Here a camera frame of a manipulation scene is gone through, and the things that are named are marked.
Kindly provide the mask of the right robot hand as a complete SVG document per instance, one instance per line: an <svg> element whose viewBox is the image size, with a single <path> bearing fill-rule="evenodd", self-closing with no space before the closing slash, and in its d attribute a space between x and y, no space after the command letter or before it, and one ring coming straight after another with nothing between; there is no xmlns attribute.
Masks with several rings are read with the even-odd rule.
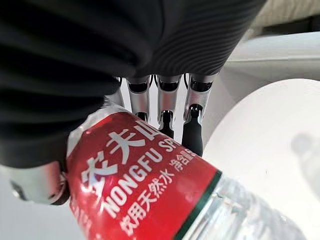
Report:
<svg viewBox="0 0 320 240"><path fill-rule="evenodd" d="M0 168L22 201L62 205L70 196L71 131L121 98L149 117L158 88L160 129L173 130L164 100L185 80L182 143L201 155L200 118L213 81L263 0L3 0L0 3Z"/></svg>

